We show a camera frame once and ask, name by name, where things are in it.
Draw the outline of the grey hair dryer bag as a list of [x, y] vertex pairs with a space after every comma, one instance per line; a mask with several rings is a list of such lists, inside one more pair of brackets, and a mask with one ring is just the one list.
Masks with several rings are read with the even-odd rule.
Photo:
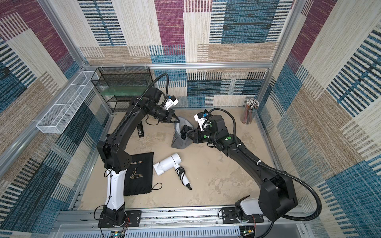
[[180, 120], [179, 123], [174, 124], [174, 135], [173, 135], [173, 140], [171, 144], [171, 148], [174, 149], [185, 149], [191, 144], [193, 144], [193, 141], [189, 139], [188, 137], [182, 138], [181, 136], [181, 130], [183, 129], [184, 126], [189, 126], [192, 130], [194, 129], [193, 125], [186, 120], [185, 118], [178, 117]]

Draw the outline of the white hair dryer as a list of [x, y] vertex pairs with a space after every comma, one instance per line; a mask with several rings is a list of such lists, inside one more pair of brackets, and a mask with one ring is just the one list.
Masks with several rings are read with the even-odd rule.
[[186, 176], [185, 169], [180, 165], [182, 162], [178, 153], [172, 154], [166, 159], [153, 165], [153, 168], [158, 176], [162, 175], [168, 170], [174, 169], [177, 176], [179, 177], [182, 185], [187, 187], [189, 190], [192, 190], [189, 179]]

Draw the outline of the black bag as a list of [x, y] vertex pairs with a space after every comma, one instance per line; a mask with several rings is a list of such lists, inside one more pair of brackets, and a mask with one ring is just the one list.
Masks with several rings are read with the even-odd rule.
[[153, 185], [153, 157], [154, 152], [132, 155], [125, 176], [124, 196], [147, 194], [162, 189], [161, 182]]

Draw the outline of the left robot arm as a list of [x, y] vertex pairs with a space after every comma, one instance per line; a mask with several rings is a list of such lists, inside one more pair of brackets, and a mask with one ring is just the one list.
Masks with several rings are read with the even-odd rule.
[[100, 214], [98, 227], [122, 227], [127, 222], [125, 213], [124, 184], [132, 156], [125, 149], [139, 123], [150, 115], [160, 123], [176, 124], [180, 119], [171, 108], [159, 105], [163, 92], [157, 88], [148, 89], [144, 95], [134, 97], [124, 119], [104, 141], [97, 143], [97, 150], [104, 163], [107, 178], [107, 198]]

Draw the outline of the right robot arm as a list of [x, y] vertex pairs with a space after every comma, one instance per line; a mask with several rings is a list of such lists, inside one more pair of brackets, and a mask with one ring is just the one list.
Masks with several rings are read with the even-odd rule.
[[190, 126], [181, 127], [181, 137], [193, 143], [209, 143], [227, 157], [237, 162], [260, 188], [259, 208], [271, 221], [276, 221], [298, 204], [292, 179], [266, 168], [243, 142], [229, 133], [221, 115], [209, 117], [209, 126], [202, 131]]

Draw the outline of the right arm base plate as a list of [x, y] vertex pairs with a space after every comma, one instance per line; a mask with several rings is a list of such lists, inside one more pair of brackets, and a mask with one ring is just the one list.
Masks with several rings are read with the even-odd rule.
[[264, 217], [259, 214], [245, 215], [242, 219], [239, 219], [235, 208], [233, 207], [221, 208], [218, 215], [221, 215], [224, 224], [251, 224], [264, 222]]

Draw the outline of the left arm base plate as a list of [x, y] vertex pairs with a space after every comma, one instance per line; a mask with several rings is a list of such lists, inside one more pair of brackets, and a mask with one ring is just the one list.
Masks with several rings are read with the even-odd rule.
[[119, 212], [115, 216], [114, 212], [112, 215], [106, 215], [105, 212], [101, 212], [98, 228], [126, 228], [126, 227], [138, 227], [140, 225], [141, 210], [125, 210]]

